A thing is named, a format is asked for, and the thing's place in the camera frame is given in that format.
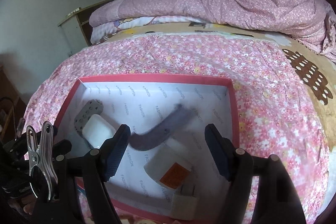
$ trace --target black device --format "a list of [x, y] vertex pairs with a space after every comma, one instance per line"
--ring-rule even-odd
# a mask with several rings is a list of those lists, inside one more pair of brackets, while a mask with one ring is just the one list
[[[53, 161], [58, 177], [54, 200], [47, 201], [48, 187], [42, 181], [31, 219], [22, 220], [15, 215], [8, 204], [6, 207], [5, 203], [10, 197], [1, 191], [0, 219], [7, 219], [11, 223], [84, 223], [75, 181], [75, 177], [82, 177], [94, 222], [120, 224], [121, 221], [110, 201], [104, 182], [115, 175], [128, 145], [130, 134], [130, 128], [122, 124], [114, 137], [105, 140], [100, 149], [92, 149], [83, 157], [74, 159], [67, 159], [63, 155], [69, 151], [67, 142], [61, 146], [58, 145], [57, 153], [54, 152], [55, 147], [53, 147], [53, 156], [58, 155]], [[270, 155], [268, 158], [251, 156], [245, 150], [235, 148], [229, 139], [223, 138], [213, 124], [206, 126], [204, 135], [220, 175], [231, 182], [225, 205], [216, 223], [240, 224], [242, 222], [253, 176], [259, 176], [259, 186], [252, 224], [306, 223], [295, 187], [278, 156]], [[9, 148], [7, 145], [6, 149], [1, 148], [0, 152], [6, 153], [5, 158], [12, 160], [9, 154], [14, 150], [9, 152], [12, 149], [8, 151]], [[3, 157], [0, 158], [1, 174], [6, 173], [3, 169], [3, 159]], [[25, 162], [14, 161], [7, 167], [13, 168], [14, 164], [24, 169]]]

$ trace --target orange sticker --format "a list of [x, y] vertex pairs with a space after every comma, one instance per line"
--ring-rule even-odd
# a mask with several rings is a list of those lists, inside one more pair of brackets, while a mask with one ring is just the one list
[[181, 185], [182, 181], [189, 175], [190, 171], [179, 165], [177, 162], [163, 175], [160, 182], [172, 189]]

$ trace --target silver bolt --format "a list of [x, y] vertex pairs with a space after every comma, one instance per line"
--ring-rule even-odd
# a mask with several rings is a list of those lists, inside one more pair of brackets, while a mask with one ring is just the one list
[[238, 155], [244, 155], [244, 154], [245, 154], [245, 150], [242, 149], [242, 148], [237, 148], [237, 149], [236, 149], [236, 153], [237, 153]]
[[57, 160], [57, 161], [62, 161], [62, 160], [64, 160], [64, 155], [58, 155], [58, 156], [56, 157], [56, 160]]
[[274, 155], [274, 154], [271, 155], [271, 160], [277, 161], [278, 159], [279, 157], [277, 155]]
[[98, 154], [99, 154], [99, 149], [97, 149], [97, 148], [92, 149], [92, 150], [90, 151], [90, 155], [91, 155], [91, 156], [95, 156], [95, 155], [98, 155]]

